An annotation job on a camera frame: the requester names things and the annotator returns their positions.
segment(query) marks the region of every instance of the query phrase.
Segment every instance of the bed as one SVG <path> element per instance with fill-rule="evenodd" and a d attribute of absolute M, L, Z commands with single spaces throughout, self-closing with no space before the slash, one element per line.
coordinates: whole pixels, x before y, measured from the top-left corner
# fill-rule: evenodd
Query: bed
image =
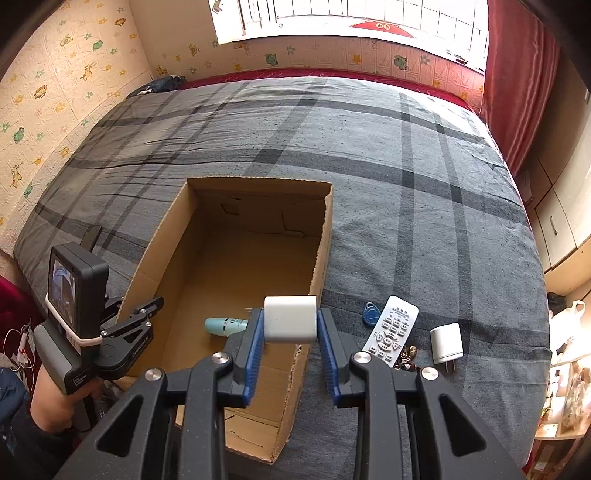
<path fill-rule="evenodd" d="M 17 239 L 15 258 L 37 301 L 51 246 L 79 241 L 94 224 L 103 226 L 95 251 L 111 267 L 108 293 L 125 294 L 169 204 L 195 176 L 332 182 L 322 305 L 337 327 L 362 346 L 365 303 L 399 296 L 419 308 L 411 343 L 425 366 L 429 331 L 459 322 L 465 354 L 452 382 L 525 463 L 550 364 L 543 273 L 511 175 L 473 112 L 393 85 L 318 76 L 130 98 L 92 129 Z M 351 478 L 356 425 L 355 412 L 332 407 L 315 349 L 276 464 L 232 455 L 229 470 Z M 405 460 L 408 474 L 410 454 Z"/>

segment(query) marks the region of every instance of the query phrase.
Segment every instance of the window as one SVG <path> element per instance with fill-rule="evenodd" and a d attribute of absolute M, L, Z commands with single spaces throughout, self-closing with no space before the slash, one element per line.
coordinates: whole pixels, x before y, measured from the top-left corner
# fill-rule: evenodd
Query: window
<path fill-rule="evenodd" d="M 222 5 L 227 4 L 223 7 L 231 1 L 223 0 Z M 486 0 L 236 1 L 242 34 L 234 30 L 230 35 L 234 41 L 298 34 L 364 36 L 407 43 L 441 56 L 459 56 L 472 68 L 483 70 L 486 63 Z M 360 30 L 360 22 L 366 20 L 375 22 Z M 409 35 L 392 37 L 395 26 L 391 24 L 406 27 Z"/>

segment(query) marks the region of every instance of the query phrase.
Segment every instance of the cardboard box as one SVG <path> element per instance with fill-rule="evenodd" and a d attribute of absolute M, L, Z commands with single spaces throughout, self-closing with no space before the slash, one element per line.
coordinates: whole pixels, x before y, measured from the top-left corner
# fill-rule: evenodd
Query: cardboard box
<path fill-rule="evenodd" d="M 164 297 L 154 340 L 130 371 L 190 368 L 223 349 L 207 317 L 248 318 L 266 296 L 316 295 L 330 248 L 332 185 L 320 181 L 188 179 L 166 213 L 125 296 L 119 318 Z M 309 346 L 265 345 L 255 397 L 226 410 L 226 446 L 273 463 L 291 432 Z M 182 419 L 179 408 L 177 421 Z"/>

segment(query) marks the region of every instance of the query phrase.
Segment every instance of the silver screw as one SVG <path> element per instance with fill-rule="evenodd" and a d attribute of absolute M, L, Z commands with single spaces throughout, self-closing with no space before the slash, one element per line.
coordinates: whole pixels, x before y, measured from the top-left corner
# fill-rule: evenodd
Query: silver screw
<path fill-rule="evenodd" d="M 212 360 L 217 364 L 225 364 L 230 361 L 230 355 L 226 352 L 216 352 L 212 355 Z"/>
<path fill-rule="evenodd" d="M 146 380 L 153 382 L 162 378 L 162 370 L 159 368 L 150 368 L 145 374 Z"/>
<path fill-rule="evenodd" d="M 421 370 L 421 375 L 425 380 L 435 380 L 439 376 L 439 372 L 433 367 L 425 367 Z"/>
<path fill-rule="evenodd" d="M 371 355 L 367 352 L 357 352 L 353 356 L 353 360 L 355 360 L 359 364 L 368 364 L 371 360 Z"/>

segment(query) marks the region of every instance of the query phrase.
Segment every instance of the human hand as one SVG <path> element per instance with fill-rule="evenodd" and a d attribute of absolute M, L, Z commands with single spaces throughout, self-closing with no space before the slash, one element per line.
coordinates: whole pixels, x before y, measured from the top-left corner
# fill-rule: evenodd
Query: human hand
<path fill-rule="evenodd" d="M 72 395 L 64 395 L 42 365 L 31 400 L 31 418 L 48 433 L 61 433 L 72 426 L 74 405 L 88 395 L 99 398 L 103 380 L 94 378 Z"/>

